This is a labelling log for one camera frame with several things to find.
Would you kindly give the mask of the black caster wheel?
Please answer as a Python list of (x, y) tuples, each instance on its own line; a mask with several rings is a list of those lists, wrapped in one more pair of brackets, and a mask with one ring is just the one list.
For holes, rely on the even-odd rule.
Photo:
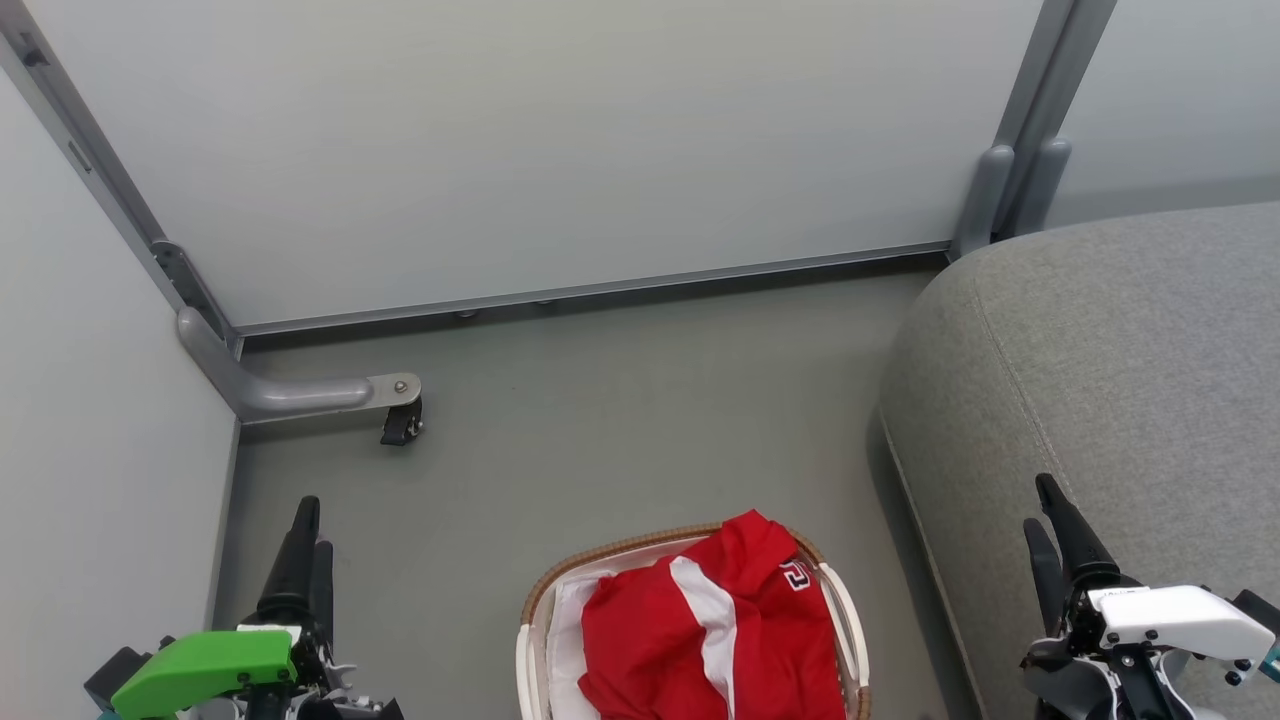
[(403, 447), (416, 441), (422, 429), (422, 398), (417, 397), (387, 410), (380, 445)]

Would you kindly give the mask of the grey double partition post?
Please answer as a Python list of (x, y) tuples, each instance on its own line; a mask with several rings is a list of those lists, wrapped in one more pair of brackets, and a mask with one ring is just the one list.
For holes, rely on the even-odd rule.
[(1041, 232), (1073, 154), (1060, 133), (1117, 0), (1042, 0), (993, 145), (978, 159), (948, 261)]

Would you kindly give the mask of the grey fabric sofa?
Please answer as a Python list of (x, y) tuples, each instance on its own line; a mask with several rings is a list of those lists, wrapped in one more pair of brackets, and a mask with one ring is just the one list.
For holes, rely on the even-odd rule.
[(1129, 577), (1280, 607), (1280, 201), (965, 256), (911, 306), (878, 405), (984, 720), (1032, 719), (1041, 473)]

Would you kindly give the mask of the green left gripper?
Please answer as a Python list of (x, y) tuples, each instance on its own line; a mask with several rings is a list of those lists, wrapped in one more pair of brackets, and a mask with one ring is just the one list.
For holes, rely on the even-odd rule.
[[(305, 496), (257, 602), (266, 624), (166, 642), (111, 698), (120, 720), (179, 720), (227, 701), (234, 720), (403, 720), (397, 700), (356, 696), (335, 664), (334, 548), (317, 542), (320, 501)], [(303, 625), (314, 618), (316, 630)]]

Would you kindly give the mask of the white cloth basket liner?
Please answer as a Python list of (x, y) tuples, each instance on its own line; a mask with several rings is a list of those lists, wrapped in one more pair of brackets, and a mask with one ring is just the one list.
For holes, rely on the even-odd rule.
[(703, 598), (709, 578), (692, 559), (581, 578), (559, 588), (550, 648), (567, 667), (552, 676), (556, 711), (588, 720), (724, 720), (719, 687), (704, 673)]

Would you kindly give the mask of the white wicker-rimmed laundry basket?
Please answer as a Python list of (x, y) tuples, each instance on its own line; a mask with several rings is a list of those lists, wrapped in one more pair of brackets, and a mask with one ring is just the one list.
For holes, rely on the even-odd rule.
[[(626, 571), (653, 565), (659, 559), (686, 550), (713, 534), (721, 525), (709, 523), (635, 536), (571, 555), (548, 569), (532, 585), (524, 602), (515, 651), (515, 676), (521, 720), (588, 720), (589, 711), (561, 714), (552, 702), (552, 676), (566, 669), (550, 648), (548, 634), (556, 625), (557, 594), (561, 587), (581, 578), (594, 580), (609, 571)], [(797, 544), (797, 559), (817, 580), (826, 598), (835, 629), (844, 715), (846, 720), (870, 720), (870, 661), (865, 632), (855, 603), (838, 573), (804, 534), (790, 528)]]

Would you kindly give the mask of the grey partition bottom rail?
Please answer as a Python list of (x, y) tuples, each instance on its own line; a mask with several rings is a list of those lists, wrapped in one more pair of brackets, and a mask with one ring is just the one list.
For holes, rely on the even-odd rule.
[(252, 352), (599, 313), (945, 266), (946, 242), (238, 327)]

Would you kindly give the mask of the red and white sports shirt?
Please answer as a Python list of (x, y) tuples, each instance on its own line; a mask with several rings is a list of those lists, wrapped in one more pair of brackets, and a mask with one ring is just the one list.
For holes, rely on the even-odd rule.
[(847, 720), (826, 597), (758, 511), (603, 579), (582, 643), (577, 684), (602, 720)]

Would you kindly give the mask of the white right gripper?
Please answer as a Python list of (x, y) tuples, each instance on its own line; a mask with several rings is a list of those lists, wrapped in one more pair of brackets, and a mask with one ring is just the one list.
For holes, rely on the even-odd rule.
[(1123, 574), (1079, 507), (1048, 473), (1036, 477), (1039, 520), (1023, 521), (1046, 638), (1021, 661), (1024, 687), (1036, 697), (1033, 720), (1226, 720), (1197, 707), (1178, 689), (1190, 660), (1220, 661), (1224, 680), (1277, 680), (1275, 634), (1204, 587), (1170, 585), (1087, 591), (1115, 585)]

